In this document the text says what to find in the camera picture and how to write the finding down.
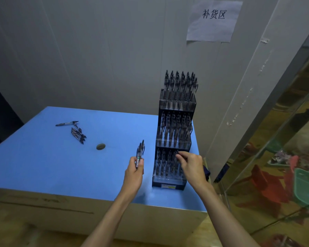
white paper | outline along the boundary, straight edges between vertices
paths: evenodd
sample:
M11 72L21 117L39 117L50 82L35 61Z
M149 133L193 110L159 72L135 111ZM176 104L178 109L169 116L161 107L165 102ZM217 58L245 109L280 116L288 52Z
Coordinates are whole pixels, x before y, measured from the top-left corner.
M230 42L242 4L239 1L196 0L186 40Z

black pen rack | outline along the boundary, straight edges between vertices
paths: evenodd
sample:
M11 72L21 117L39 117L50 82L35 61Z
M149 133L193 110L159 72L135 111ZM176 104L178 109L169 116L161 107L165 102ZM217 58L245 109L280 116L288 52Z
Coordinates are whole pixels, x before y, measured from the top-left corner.
M195 93L198 81L179 72L165 75L165 88L159 99L156 152L152 186L184 190L186 178L175 155L178 151L190 151L192 118L196 108Z

pen label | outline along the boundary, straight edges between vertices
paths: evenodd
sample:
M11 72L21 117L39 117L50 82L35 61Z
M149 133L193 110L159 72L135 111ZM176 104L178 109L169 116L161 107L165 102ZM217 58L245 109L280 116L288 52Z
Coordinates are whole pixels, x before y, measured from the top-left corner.
M176 189L176 185L161 184L161 188Z

person's right arm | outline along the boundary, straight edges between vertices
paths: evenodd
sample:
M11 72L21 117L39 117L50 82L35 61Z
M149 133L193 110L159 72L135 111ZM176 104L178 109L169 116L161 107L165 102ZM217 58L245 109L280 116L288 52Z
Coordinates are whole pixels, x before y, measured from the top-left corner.
M186 179L204 203L222 246L259 247L223 204L214 187L206 181L202 157L185 151L180 151L176 157L181 163Z

person's left arm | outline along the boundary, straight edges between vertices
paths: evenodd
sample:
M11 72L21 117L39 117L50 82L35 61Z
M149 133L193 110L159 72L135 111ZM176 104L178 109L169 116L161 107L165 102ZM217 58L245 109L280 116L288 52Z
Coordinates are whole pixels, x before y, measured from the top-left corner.
M135 167L136 157L131 157L125 171L123 186L115 201L99 222L93 232L87 237L81 247L110 246L115 232L127 206L135 198L143 178L144 160L141 159L138 168Z

